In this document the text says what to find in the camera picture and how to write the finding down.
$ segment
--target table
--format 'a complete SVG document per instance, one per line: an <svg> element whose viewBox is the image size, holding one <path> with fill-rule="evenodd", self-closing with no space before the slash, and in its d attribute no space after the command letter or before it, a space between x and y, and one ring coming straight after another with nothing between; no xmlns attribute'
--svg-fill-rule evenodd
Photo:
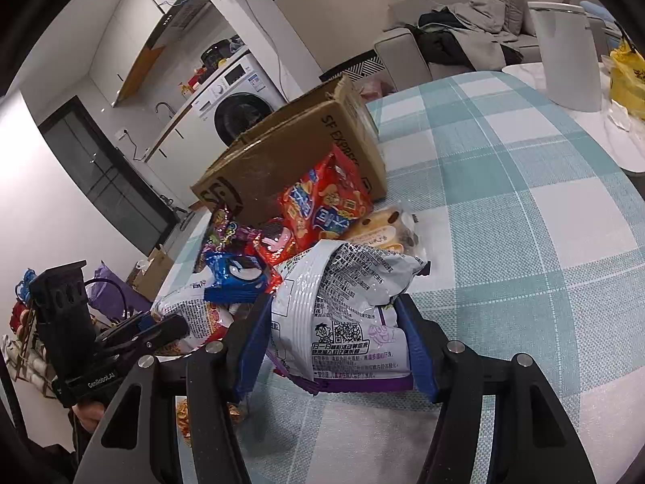
<svg viewBox="0 0 645 484"><path fill-rule="evenodd" d="M583 113L562 108L580 127L600 144L623 170L628 173L645 173L645 123L630 116L629 132L618 128L607 116L612 101L609 99L611 77L602 63L601 72L602 108L597 113ZM544 65L540 63L519 64L502 69L519 78L528 86L546 95Z"/></svg>
<svg viewBox="0 0 645 484"><path fill-rule="evenodd" d="M381 205L411 202L432 260L409 288L420 311L479 354L530 353L598 483L615 483L645 443L643 200L559 106L504 73L426 83L369 109L388 169ZM207 222L162 292L188 281ZM415 391L313 397L267 361L250 405L237 435L255 484L416 482L439 415ZM486 481L493 406L473 483Z"/></svg>

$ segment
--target small cardboard box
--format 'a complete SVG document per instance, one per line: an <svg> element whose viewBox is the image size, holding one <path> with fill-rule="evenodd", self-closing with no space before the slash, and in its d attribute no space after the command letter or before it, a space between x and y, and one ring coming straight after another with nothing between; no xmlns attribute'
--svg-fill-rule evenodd
<svg viewBox="0 0 645 484"><path fill-rule="evenodd" d="M132 288L150 302L154 302L174 262L166 255L162 246L153 249L148 260L150 265L145 272L137 270L138 273L132 280Z"/></svg>
<svg viewBox="0 0 645 484"><path fill-rule="evenodd" d="M372 116L347 76L323 83L278 109L239 138L192 190L214 210L223 200L235 219L257 226L280 216L277 197L336 144L354 163L372 200L387 193Z"/></svg>

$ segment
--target purple bag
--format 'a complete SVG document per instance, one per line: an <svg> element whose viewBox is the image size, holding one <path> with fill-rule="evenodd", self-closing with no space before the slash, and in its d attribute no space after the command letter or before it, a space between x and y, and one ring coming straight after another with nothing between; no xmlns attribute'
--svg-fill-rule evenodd
<svg viewBox="0 0 645 484"><path fill-rule="evenodd" d="M151 302L115 275L102 261L101 266L94 272L94 278L103 278L116 282L123 291L128 308L133 308L136 313L148 311L152 306ZM118 321L123 320L123 299L116 286L107 282L90 284L87 296L89 305L99 310L107 318L117 319Z"/></svg>

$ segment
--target human hand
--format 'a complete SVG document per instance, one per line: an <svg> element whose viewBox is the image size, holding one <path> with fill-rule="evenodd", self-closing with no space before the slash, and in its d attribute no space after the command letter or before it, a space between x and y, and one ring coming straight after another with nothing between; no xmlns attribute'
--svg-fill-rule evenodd
<svg viewBox="0 0 645 484"><path fill-rule="evenodd" d="M79 402L72 406L72 411L78 417L81 426L87 432L94 433L99 421L103 418L105 406L96 401Z"/></svg>

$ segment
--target blue gripper pad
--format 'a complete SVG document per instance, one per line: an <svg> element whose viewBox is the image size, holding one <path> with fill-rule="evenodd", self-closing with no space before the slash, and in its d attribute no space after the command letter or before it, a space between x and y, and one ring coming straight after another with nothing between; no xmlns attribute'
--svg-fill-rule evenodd
<svg viewBox="0 0 645 484"><path fill-rule="evenodd" d="M223 342L229 348L227 367L235 376L233 396L239 402L256 385L271 335L272 296L260 295L245 321L236 322Z"/></svg>
<svg viewBox="0 0 645 484"><path fill-rule="evenodd" d="M434 378L432 357L424 344L418 325L423 317L409 296L399 296L394 300L398 325L405 332L408 341L408 355L415 386L435 402L439 388Z"/></svg>

